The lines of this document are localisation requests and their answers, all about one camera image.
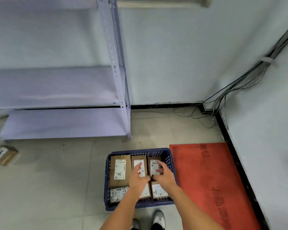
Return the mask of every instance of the left hand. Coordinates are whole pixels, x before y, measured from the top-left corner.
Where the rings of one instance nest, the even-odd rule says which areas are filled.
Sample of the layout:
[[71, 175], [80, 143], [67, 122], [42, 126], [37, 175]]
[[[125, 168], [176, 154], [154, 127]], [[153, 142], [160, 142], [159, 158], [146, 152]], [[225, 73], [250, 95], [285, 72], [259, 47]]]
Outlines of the left hand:
[[141, 172], [138, 171], [141, 169], [141, 165], [142, 162], [134, 167], [129, 179], [129, 189], [133, 190], [138, 197], [140, 197], [146, 184], [150, 181], [150, 176], [140, 177]]

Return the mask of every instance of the sneaker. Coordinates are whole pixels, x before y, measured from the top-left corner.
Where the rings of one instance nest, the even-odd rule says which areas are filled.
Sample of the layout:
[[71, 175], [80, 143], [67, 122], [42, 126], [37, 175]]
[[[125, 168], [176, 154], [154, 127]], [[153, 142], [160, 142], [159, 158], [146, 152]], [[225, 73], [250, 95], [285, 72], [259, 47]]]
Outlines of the sneaker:
[[132, 225], [130, 229], [138, 229], [141, 230], [140, 228], [140, 222], [137, 219], [132, 220]]
[[165, 230], [165, 217], [162, 211], [157, 211], [153, 218], [153, 224], [159, 224]]

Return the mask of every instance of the blue plastic crate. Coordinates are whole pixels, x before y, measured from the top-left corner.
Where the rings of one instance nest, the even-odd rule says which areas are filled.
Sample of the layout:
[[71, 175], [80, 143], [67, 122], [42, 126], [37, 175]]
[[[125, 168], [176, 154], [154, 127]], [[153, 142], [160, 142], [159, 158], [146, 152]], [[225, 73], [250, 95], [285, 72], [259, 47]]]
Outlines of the blue plastic crate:
[[[161, 156], [161, 161], [165, 162], [168, 168], [172, 170], [175, 176], [176, 183], [177, 183], [174, 160], [173, 160], [171, 150], [169, 148], [152, 148], [152, 149], [112, 152], [111, 154], [107, 156], [107, 159], [106, 159], [104, 203], [105, 203], [107, 211], [113, 211], [118, 205], [118, 203], [110, 203], [110, 188], [109, 188], [110, 160], [111, 160], [111, 156], [116, 156], [116, 155]], [[154, 206], [170, 205], [170, 204], [174, 204], [174, 201], [170, 197], [165, 198], [165, 199], [155, 199], [155, 200], [153, 198], [147, 198], [147, 199], [138, 200], [137, 204], [135, 205], [135, 208], [154, 207]]]

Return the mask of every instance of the shelf board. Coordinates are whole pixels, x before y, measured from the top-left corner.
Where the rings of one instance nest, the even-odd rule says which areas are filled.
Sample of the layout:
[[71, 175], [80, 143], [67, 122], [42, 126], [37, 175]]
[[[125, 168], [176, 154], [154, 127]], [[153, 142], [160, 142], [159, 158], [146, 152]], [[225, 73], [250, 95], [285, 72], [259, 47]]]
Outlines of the shelf board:
[[97, 9], [96, 0], [0, 0], [0, 10]]
[[126, 134], [121, 108], [15, 110], [8, 117], [0, 138], [76, 138]]
[[[125, 69], [120, 72], [125, 89]], [[0, 109], [115, 105], [110, 66], [0, 70]]]

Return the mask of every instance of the small cardboard box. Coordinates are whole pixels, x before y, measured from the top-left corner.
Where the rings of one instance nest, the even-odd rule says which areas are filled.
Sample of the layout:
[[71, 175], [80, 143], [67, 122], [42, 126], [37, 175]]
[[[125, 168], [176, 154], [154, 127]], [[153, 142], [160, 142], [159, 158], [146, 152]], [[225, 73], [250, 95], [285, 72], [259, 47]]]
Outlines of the small cardboard box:
[[131, 156], [131, 168], [133, 169], [138, 163], [142, 162], [140, 177], [147, 176], [147, 158], [143, 156]]
[[139, 199], [150, 198], [150, 197], [151, 197], [151, 192], [150, 192], [150, 187], [149, 187], [149, 182], [148, 182]]
[[15, 157], [18, 150], [11, 146], [0, 146], [0, 165], [7, 166], [7, 164]]
[[111, 156], [110, 188], [129, 186], [131, 174], [130, 155]]
[[148, 166], [149, 166], [149, 175], [159, 175], [159, 172], [156, 172], [156, 169], [162, 168], [161, 165], [157, 163], [157, 161], [161, 161], [161, 156], [152, 156], [148, 157]]
[[125, 193], [127, 193], [129, 186], [123, 186], [110, 190], [110, 203], [117, 203], [122, 200]]
[[153, 193], [153, 199], [162, 199], [169, 197], [169, 194], [164, 189], [162, 189], [159, 182], [157, 181], [151, 182], [151, 191]]

